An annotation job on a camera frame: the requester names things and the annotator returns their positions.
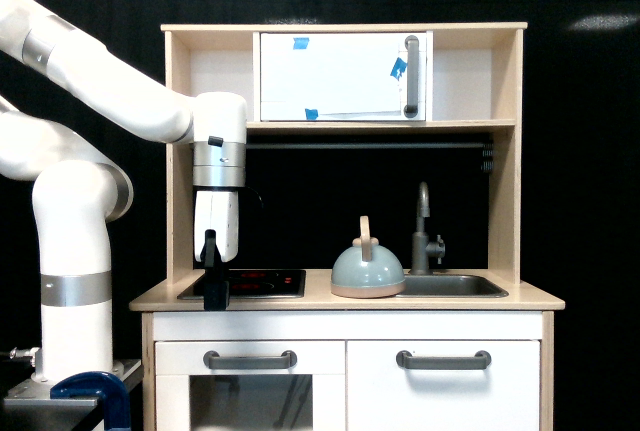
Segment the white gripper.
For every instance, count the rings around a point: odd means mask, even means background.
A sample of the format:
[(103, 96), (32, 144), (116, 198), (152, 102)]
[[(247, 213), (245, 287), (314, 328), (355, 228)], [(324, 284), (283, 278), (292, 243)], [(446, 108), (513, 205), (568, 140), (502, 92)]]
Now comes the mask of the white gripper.
[(229, 283), (223, 262), (229, 262), (237, 256), (238, 244), (238, 193), (198, 190), (194, 209), (194, 257), (197, 262), (202, 262), (205, 270), (205, 310), (227, 309)]

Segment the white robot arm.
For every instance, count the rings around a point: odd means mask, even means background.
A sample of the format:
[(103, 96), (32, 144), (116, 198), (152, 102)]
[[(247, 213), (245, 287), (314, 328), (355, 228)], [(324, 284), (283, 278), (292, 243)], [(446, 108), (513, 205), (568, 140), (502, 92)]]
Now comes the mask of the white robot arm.
[[(194, 256), (207, 269), (238, 252), (247, 104), (230, 92), (189, 97), (111, 54), (34, 0), (1, 0), (1, 49), (142, 139), (193, 148)], [(42, 351), (50, 384), (113, 369), (109, 222), (133, 201), (126, 173), (69, 128), (1, 105), (1, 173), (33, 185)]]

